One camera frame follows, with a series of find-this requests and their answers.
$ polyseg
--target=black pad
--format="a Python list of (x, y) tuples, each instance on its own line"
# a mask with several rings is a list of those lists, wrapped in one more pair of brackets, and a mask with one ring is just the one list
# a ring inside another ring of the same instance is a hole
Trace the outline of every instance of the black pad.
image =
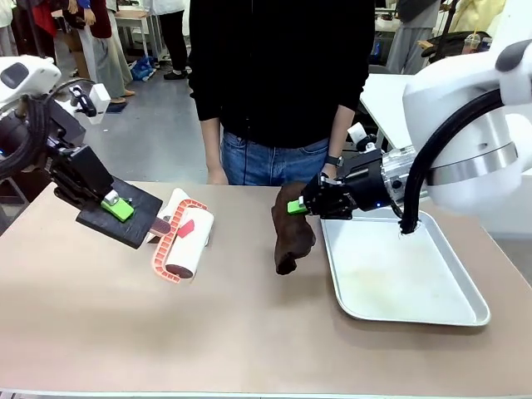
[(116, 177), (114, 179), (113, 189), (124, 200), (131, 199), (135, 213), (122, 223), (101, 206), (94, 204), (83, 209), (76, 222), (137, 249), (150, 231), (163, 201), (123, 180)]

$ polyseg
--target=blue jeans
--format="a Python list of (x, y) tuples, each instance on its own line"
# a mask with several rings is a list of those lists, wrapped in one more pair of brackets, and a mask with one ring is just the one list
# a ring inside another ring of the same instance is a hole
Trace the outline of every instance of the blue jeans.
[(325, 165), (329, 139), (302, 148), (270, 148), (224, 132), (222, 165), (230, 185), (309, 182)]

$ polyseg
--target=silver metal ring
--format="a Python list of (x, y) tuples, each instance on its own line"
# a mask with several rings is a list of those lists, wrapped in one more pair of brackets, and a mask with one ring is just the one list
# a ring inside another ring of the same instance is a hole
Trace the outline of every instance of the silver metal ring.
[(450, 183), (473, 179), (503, 169), (516, 162), (517, 158), (517, 149), (512, 141), (504, 147), (476, 156), (475, 158), (431, 169), (429, 170), (426, 182), (428, 185), (448, 185)]

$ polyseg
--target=yellow jacket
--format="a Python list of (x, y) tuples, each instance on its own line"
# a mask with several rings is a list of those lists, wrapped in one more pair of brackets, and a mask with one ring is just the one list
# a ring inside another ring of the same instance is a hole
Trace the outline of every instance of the yellow jacket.
[(485, 32), (493, 18), (502, 12), (505, 3), (506, 0), (460, 0), (450, 31)]

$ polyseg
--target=green block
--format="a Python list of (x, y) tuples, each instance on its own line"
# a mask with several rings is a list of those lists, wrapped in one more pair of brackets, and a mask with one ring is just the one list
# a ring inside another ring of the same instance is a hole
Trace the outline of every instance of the green block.
[(304, 214), (307, 212), (305, 205), (300, 205), (299, 200), (288, 202), (288, 214)]
[(101, 207), (115, 216), (122, 223), (128, 220), (135, 212), (135, 209), (122, 198), (120, 198), (114, 205), (109, 205), (107, 202), (102, 201)]

